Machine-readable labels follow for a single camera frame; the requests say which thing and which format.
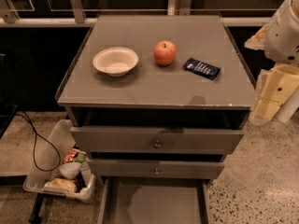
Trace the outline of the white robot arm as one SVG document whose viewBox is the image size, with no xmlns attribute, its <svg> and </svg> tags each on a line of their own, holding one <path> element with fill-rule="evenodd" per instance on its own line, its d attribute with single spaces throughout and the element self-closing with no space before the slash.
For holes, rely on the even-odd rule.
<svg viewBox="0 0 299 224">
<path fill-rule="evenodd" d="M 285 0 L 245 47 L 263 50 L 275 63 L 258 76 L 249 121 L 255 125 L 264 125 L 272 118 L 287 122 L 298 108 L 299 0 Z"/>
</svg>

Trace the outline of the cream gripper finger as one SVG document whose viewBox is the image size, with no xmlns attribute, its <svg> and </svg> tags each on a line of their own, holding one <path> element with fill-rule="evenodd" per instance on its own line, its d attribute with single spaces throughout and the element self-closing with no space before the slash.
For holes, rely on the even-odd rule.
<svg viewBox="0 0 299 224">
<path fill-rule="evenodd" d="M 267 25 L 264 25 L 255 35 L 249 38 L 244 46 L 247 49 L 264 50 L 264 35 Z"/>
<path fill-rule="evenodd" d="M 271 121 L 298 87 L 297 65 L 277 63 L 269 71 L 262 70 L 256 85 L 255 103 L 250 109 L 250 122 L 264 125 Z"/>
</svg>

